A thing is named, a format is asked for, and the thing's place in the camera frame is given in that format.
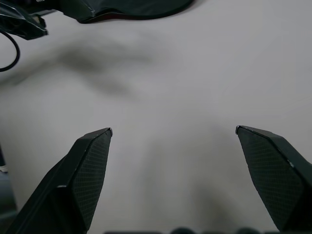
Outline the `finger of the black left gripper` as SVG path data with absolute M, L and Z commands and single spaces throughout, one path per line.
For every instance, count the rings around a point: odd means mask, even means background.
M 79 22 L 89 20 L 96 15 L 89 0 L 36 0 L 36 6 L 46 10 L 57 10 Z

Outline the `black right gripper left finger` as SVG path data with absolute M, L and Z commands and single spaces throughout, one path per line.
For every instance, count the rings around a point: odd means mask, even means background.
M 111 128 L 85 134 L 48 173 L 8 234 L 87 234 L 103 187 Z

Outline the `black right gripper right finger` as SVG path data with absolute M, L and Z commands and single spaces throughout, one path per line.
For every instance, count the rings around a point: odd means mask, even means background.
M 280 232 L 312 234 L 312 163 L 282 136 L 238 125 L 252 182 Z

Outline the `red paddle case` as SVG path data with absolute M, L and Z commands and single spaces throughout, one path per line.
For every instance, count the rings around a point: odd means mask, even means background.
M 104 20 L 154 20 L 178 14 L 195 0 L 91 0 L 91 16 L 77 19 L 88 24 Z

